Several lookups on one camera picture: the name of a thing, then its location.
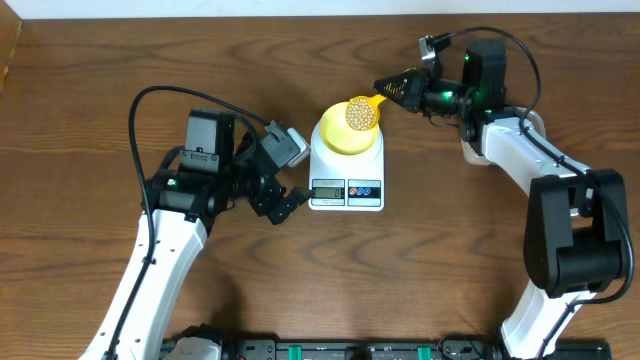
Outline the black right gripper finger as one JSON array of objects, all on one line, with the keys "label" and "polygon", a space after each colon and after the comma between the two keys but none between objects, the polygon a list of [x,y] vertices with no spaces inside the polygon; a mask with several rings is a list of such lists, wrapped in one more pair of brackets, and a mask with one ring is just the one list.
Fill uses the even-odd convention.
[{"label": "black right gripper finger", "polygon": [[403,90],[383,91],[383,96],[405,110],[410,109],[410,100]]},{"label": "black right gripper finger", "polygon": [[381,95],[403,95],[414,74],[414,69],[407,69],[400,74],[376,80],[374,90]]}]

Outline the yellow plastic scoop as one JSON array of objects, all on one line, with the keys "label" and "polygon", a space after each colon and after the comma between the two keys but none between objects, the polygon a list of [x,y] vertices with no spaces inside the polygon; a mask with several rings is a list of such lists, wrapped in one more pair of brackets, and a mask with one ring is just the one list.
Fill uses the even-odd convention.
[{"label": "yellow plastic scoop", "polygon": [[374,95],[374,96],[357,96],[357,97],[354,97],[354,98],[350,99],[349,102],[351,100],[361,99],[361,98],[366,98],[368,100],[368,102],[371,105],[373,105],[375,110],[376,110],[376,120],[375,120],[374,126],[371,128],[371,129],[373,129],[378,124],[379,119],[380,119],[380,109],[379,109],[380,104],[382,102],[384,102],[386,100],[386,98],[383,95],[379,95],[379,94]]}]

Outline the yellow plastic bowl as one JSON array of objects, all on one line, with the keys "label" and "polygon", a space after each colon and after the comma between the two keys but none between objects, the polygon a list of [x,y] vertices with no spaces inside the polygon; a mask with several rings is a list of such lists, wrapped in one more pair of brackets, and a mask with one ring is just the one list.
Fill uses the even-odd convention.
[{"label": "yellow plastic bowl", "polygon": [[342,155],[357,155],[367,151],[377,141],[380,129],[355,130],[346,120],[347,102],[337,103],[322,115],[320,136],[325,145]]}]

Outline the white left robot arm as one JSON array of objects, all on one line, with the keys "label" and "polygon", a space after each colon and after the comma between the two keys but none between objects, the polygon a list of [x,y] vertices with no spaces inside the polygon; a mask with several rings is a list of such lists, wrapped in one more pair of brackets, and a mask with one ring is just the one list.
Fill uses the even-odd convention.
[{"label": "white left robot arm", "polygon": [[135,248],[85,359],[229,359],[234,353],[209,335],[166,342],[164,335],[183,282],[215,219],[246,199],[274,224],[312,195],[287,190],[277,178],[310,153],[307,141],[277,122],[260,137],[249,126],[234,142],[243,116],[197,108],[190,112],[186,143],[172,149],[145,181]]}]

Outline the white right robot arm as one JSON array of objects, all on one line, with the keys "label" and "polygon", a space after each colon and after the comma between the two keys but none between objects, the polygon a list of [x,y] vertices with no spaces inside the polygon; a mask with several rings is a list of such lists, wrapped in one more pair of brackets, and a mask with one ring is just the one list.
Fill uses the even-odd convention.
[{"label": "white right robot arm", "polygon": [[501,168],[528,197],[523,258],[529,282],[484,359],[550,359],[583,306],[612,303],[635,273],[624,180],[592,170],[540,134],[530,109],[506,102],[507,56],[498,39],[471,42],[458,81],[443,76],[443,34],[420,39],[423,65],[375,81],[374,89],[411,113],[454,118],[469,157]]}]

